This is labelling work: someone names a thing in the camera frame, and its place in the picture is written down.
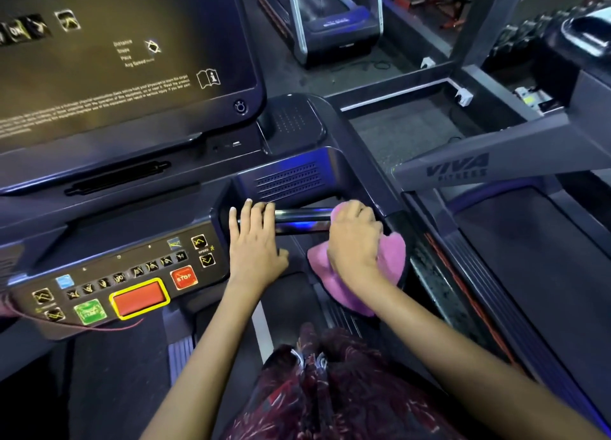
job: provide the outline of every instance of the forearm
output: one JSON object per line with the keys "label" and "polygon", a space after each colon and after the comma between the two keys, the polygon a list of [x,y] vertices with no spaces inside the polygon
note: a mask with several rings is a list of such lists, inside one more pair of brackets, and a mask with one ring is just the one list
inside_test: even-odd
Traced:
{"label": "forearm", "polygon": [[254,297],[234,297],[232,288],[227,287],[208,328],[141,440],[210,438],[233,359],[256,303]]}
{"label": "forearm", "polygon": [[546,388],[447,326],[379,275],[355,278],[350,286],[446,390],[503,438],[606,438]]}

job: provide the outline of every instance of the display screen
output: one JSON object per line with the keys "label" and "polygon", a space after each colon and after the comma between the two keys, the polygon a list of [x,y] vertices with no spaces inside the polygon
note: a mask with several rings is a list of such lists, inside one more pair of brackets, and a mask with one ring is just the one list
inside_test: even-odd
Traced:
{"label": "display screen", "polygon": [[256,86],[235,0],[0,7],[0,153]]}

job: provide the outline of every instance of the patterned clothing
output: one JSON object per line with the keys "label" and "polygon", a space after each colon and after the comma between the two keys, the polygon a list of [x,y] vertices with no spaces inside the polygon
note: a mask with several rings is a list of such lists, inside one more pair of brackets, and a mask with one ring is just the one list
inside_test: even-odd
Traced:
{"label": "patterned clothing", "polygon": [[305,324],[297,349],[282,345],[265,362],[246,406],[221,438],[465,439],[454,428],[464,422],[447,415],[457,410],[439,389],[389,364],[344,329],[328,329],[319,339]]}

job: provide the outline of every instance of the red button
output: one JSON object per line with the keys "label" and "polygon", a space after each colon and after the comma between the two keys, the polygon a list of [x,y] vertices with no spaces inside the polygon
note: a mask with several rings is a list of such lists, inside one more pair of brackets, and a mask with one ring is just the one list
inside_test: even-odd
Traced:
{"label": "red button", "polygon": [[130,290],[129,292],[111,295],[115,310],[119,317],[125,318],[133,313],[168,301],[164,295],[163,286],[159,281]]}
{"label": "red button", "polygon": [[184,266],[180,269],[175,269],[172,271],[172,273],[170,273],[170,275],[172,275],[172,280],[176,285],[176,289],[186,289],[187,287],[191,287],[198,282],[195,272],[190,265]]}

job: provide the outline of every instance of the control panel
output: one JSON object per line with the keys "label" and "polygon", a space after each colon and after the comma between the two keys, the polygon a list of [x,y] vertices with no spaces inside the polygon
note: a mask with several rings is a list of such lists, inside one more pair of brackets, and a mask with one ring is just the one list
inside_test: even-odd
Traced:
{"label": "control panel", "polygon": [[222,281],[229,262],[212,222],[16,284],[19,310],[42,333],[62,339],[114,320],[129,320]]}

